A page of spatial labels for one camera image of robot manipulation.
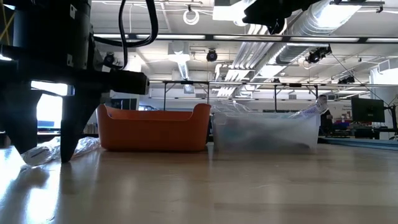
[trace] orange plastic tub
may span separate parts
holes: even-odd
[[[109,151],[202,151],[210,105],[193,112],[119,110],[99,105],[99,140]]]

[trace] clear plastic bin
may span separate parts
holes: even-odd
[[[319,114],[290,118],[291,113],[215,113],[213,135],[216,149],[295,150],[315,152]]]

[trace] security camera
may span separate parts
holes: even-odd
[[[215,62],[217,61],[217,53],[215,49],[210,49],[207,53],[206,59],[208,62]]]

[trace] ceiling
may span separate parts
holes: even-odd
[[[398,1],[385,0],[385,11],[398,12]],[[205,10],[208,14],[213,10],[212,0],[202,1],[203,6],[192,6],[193,9]],[[144,5],[126,5],[124,9],[124,28],[130,33],[149,33],[150,22],[147,9]],[[186,6],[164,5],[166,12],[158,11],[160,33],[181,34],[245,34],[249,26],[238,27],[231,21],[214,21],[211,15],[200,13],[200,19],[196,25],[190,26],[183,21]],[[376,10],[373,8],[362,8],[361,11]],[[94,31],[99,33],[118,34],[118,10],[119,4],[104,4],[95,1],[92,3],[91,22]],[[333,35],[344,36],[397,36],[398,14],[382,12],[357,12],[346,24],[334,31]],[[145,47],[132,50],[131,54],[137,55],[142,60],[142,70],[149,78],[156,75],[170,75],[172,70],[178,70],[177,64],[168,59],[169,41],[155,41]],[[204,70],[214,72],[216,63],[206,61],[209,48],[215,48],[219,61],[233,61],[239,52],[240,42],[189,42],[191,61],[187,65],[190,70]],[[369,76],[369,68],[376,66],[377,62],[385,61],[389,57],[398,57],[398,45],[369,45],[369,44],[332,44],[333,54],[347,69],[354,68],[355,75],[362,82],[366,82]],[[99,45],[102,52],[120,52],[117,47]],[[328,82],[331,77],[345,71],[345,68],[333,57],[328,56],[320,64],[311,66],[303,65],[304,58],[300,58],[284,71],[284,76],[279,76],[282,82]]]

